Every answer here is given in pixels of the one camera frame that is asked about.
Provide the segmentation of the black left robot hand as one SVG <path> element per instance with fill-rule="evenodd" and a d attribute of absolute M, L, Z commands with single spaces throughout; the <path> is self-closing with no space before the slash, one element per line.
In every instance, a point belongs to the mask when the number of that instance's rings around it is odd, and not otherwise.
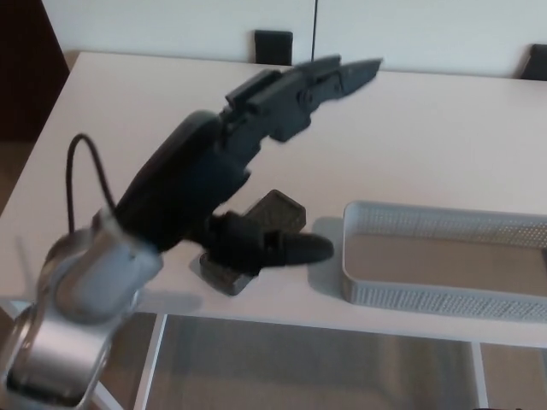
<path fill-rule="evenodd" d="M 327 56 L 285 71 L 264 69 L 226 96 L 219 113 L 189 115 L 138 171 L 115 207 L 124 231 L 166 252 L 201 245 L 216 263 L 240 272 L 328 260 L 325 237 L 269 230 L 240 214 L 217 214 L 247 182 L 264 138 L 285 143 L 309 127 L 322 103 L 371 82 L 380 60 L 342 63 Z"/>

